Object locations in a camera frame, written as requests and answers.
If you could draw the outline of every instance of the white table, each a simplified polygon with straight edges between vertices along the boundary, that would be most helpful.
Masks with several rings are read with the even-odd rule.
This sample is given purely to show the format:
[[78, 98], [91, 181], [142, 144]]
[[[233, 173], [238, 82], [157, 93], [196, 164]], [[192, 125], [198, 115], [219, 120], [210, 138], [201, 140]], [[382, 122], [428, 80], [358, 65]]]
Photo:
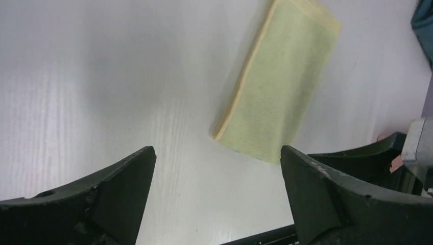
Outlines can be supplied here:
[[[416, 0], [321, 0], [340, 40], [294, 146], [361, 146], [421, 115]], [[0, 199], [32, 197], [145, 145], [137, 244], [219, 244], [293, 223], [279, 166], [210, 137], [269, 2], [0, 4]]]

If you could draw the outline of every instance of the towel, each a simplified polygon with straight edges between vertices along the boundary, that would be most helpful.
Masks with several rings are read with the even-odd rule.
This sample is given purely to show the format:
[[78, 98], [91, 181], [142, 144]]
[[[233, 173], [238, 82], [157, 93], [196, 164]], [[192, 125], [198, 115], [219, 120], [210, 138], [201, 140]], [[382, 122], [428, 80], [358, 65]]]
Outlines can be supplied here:
[[315, 0], [275, 0], [214, 138], [278, 164], [314, 94], [341, 24]]
[[433, 0], [419, 1], [411, 24], [433, 70]]

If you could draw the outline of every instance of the yellow cloth edge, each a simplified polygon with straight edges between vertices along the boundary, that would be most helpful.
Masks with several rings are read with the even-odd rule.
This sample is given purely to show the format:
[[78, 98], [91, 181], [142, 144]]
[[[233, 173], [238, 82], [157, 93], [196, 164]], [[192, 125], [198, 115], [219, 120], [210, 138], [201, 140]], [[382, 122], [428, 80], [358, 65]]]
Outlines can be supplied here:
[[[215, 140], [220, 140], [223, 136], [224, 132], [227, 129], [228, 124], [233, 117], [233, 114], [236, 110], [237, 104], [240, 100], [240, 96], [242, 94], [242, 89], [244, 87], [245, 80], [247, 78], [248, 72], [252, 66], [255, 56], [257, 55], [258, 49], [260, 48], [260, 44], [268, 30], [269, 23], [274, 15], [275, 9], [279, 3], [279, 1], [287, 1], [287, 0], [274, 0], [269, 8], [268, 14], [264, 21], [264, 24], [259, 31], [259, 34], [256, 37], [255, 42], [253, 43], [253, 49], [250, 51], [250, 55], [247, 58], [247, 63], [244, 69], [241, 71], [241, 76], [239, 81], [237, 82], [237, 86], [235, 87], [235, 92], [231, 98], [231, 104], [227, 108], [225, 114], [221, 117], [215, 131], [213, 134], [213, 138]], [[321, 4], [317, 3], [316, 0], [289, 0], [295, 6], [302, 11], [303, 14], [314, 20], [316, 23], [321, 26], [329, 29], [330, 31], [339, 34], [342, 28], [342, 24], [334, 18], [333, 14], [323, 7]]]

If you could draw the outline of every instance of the blue cloth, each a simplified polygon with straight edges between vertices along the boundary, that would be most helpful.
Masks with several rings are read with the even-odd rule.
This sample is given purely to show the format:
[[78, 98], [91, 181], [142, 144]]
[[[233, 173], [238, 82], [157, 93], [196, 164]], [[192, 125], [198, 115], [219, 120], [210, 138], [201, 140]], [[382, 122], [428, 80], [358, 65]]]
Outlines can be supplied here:
[[433, 0], [419, 1], [411, 24], [433, 70]]

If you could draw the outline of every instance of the table surface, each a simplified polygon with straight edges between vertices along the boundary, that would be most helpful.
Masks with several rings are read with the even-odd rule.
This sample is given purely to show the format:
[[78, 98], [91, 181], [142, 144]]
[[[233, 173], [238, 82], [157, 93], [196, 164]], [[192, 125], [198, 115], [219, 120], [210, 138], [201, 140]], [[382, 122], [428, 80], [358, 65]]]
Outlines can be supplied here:
[[[431, 76], [410, 26], [417, 1], [319, 2], [343, 30], [293, 146], [330, 152], [407, 130]], [[153, 145], [137, 244], [219, 244], [292, 224], [280, 167], [211, 138], [268, 5], [1, 3], [0, 199]]]

